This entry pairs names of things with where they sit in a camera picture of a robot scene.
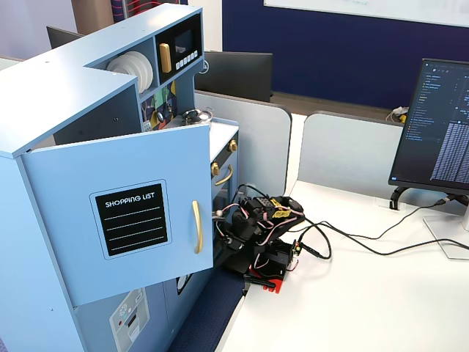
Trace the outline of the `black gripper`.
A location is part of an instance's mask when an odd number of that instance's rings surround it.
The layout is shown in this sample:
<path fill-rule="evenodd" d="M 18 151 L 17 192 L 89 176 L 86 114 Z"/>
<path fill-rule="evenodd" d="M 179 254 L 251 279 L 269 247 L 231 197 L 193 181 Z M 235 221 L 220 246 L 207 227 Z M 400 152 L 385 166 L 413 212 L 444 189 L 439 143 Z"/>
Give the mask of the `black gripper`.
<path fill-rule="evenodd" d="M 239 251 L 242 241 L 249 241 L 256 231 L 255 224 L 241 210 L 232 214 L 232 232 L 225 224 L 218 225 L 218 232 L 224 250 Z"/>

